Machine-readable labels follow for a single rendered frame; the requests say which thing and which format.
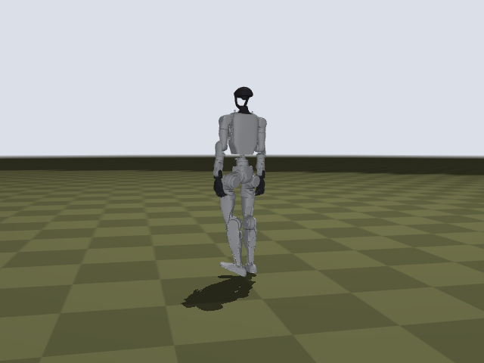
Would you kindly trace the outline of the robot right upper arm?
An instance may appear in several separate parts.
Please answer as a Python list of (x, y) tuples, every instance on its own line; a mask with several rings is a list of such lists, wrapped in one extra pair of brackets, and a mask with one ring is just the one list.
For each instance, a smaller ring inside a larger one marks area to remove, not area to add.
[(264, 152), (265, 151), (265, 127), (267, 122), (264, 118), (259, 117), (259, 130), (258, 130), (258, 143), (255, 148), (255, 152)]

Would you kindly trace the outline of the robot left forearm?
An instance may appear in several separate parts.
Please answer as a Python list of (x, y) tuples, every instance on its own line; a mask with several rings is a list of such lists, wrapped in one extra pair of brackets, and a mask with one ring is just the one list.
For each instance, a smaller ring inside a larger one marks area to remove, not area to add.
[(216, 159), (215, 159), (214, 170), (213, 170), (213, 175), (215, 177), (219, 176), (219, 174), (218, 174), (219, 170), (222, 171), (223, 163), (224, 163), (224, 157), (225, 157), (225, 154), (224, 154), (224, 152), (222, 152), (222, 143), (220, 141), (217, 141), (216, 142)]

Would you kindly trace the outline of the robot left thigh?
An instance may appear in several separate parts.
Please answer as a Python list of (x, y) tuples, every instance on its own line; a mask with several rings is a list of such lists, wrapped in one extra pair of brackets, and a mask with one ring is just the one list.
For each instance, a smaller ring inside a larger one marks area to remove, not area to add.
[(219, 197), (220, 199), (220, 207), (222, 211), (223, 219), (225, 220), (225, 224), (228, 226), (228, 222), (232, 219), (235, 219), (239, 223), (239, 230), (242, 227), (242, 221), (238, 218), (233, 216), (234, 212), (234, 202), (235, 202), (235, 192), (233, 188), (237, 188), (240, 184), (240, 173), (239, 172), (231, 172), (227, 175), (222, 177), (222, 185), (223, 190), (227, 196)]

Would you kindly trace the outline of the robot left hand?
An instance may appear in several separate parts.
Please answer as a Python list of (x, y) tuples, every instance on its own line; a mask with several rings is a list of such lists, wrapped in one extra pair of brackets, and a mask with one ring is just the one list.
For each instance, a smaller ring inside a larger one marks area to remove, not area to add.
[(218, 171), (218, 174), (219, 176), (218, 177), (215, 177), (214, 176), (214, 186), (213, 186), (213, 189), (214, 191), (216, 192), (216, 195), (219, 196), (219, 197), (224, 197), (224, 196), (227, 196), (227, 194), (225, 194), (224, 190), (223, 190), (223, 185), (222, 185), (222, 181), (221, 181), (221, 178), (222, 178), (222, 171), (219, 170)]

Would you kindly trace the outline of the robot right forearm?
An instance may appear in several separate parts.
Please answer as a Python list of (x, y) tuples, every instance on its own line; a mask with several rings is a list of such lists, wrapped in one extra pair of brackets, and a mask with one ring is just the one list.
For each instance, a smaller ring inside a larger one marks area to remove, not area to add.
[(256, 155), (256, 169), (257, 175), (262, 176), (262, 171), (265, 170), (265, 151)]

